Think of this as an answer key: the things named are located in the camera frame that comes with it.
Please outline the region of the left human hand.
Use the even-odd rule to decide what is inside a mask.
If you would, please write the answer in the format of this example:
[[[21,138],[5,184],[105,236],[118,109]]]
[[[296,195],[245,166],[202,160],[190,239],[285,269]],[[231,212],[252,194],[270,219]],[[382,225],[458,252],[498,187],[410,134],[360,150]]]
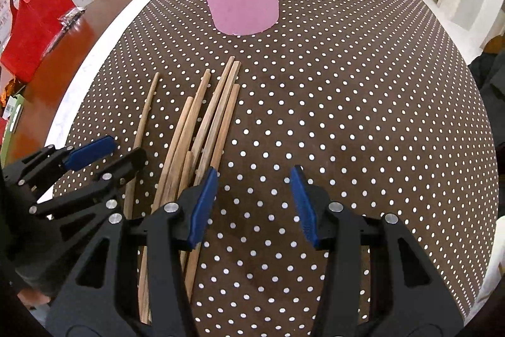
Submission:
[[[48,304],[51,301],[50,297],[31,287],[20,290],[17,297],[28,309]]]

